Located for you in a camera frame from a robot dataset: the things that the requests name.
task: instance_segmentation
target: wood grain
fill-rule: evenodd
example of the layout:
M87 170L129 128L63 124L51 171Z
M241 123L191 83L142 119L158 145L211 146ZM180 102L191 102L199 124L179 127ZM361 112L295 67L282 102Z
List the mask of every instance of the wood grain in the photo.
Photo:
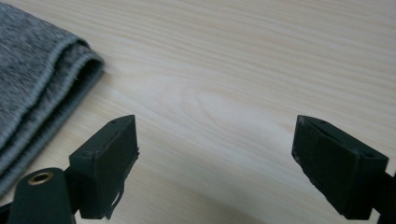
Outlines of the wood grain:
M304 114L386 154L394 174L395 1L5 2L106 60L26 174L66 168L106 122L136 115L141 157L108 223L376 223L339 216L290 151Z

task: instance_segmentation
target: black object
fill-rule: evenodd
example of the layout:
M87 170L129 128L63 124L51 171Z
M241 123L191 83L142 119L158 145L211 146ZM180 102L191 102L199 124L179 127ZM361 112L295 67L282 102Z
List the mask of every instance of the black object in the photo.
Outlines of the black object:
M75 223L111 217L124 181L139 155L134 116L110 121L70 155L70 166L36 171L23 178L14 202L0 208L0 223Z
M311 183L347 219L396 223L396 181L385 173L388 157L330 123L298 116L291 155Z

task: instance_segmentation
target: gray textile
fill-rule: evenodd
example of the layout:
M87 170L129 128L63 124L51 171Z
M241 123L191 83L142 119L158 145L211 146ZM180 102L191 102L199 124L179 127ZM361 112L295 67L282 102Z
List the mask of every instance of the gray textile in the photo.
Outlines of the gray textile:
M101 76L87 42L0 3L0 197Z

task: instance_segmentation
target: folded towel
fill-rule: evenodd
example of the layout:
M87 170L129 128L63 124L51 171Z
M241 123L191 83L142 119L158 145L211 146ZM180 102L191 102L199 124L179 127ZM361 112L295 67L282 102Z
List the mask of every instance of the folded towel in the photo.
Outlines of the folded towel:
M0 198L102 69L85 40L0 3Z

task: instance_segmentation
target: towel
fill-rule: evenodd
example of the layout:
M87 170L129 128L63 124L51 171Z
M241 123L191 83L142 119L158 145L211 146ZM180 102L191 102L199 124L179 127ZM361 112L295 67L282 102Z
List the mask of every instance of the towel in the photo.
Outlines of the towel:
M87 42L0 3L0 198L102 75Z

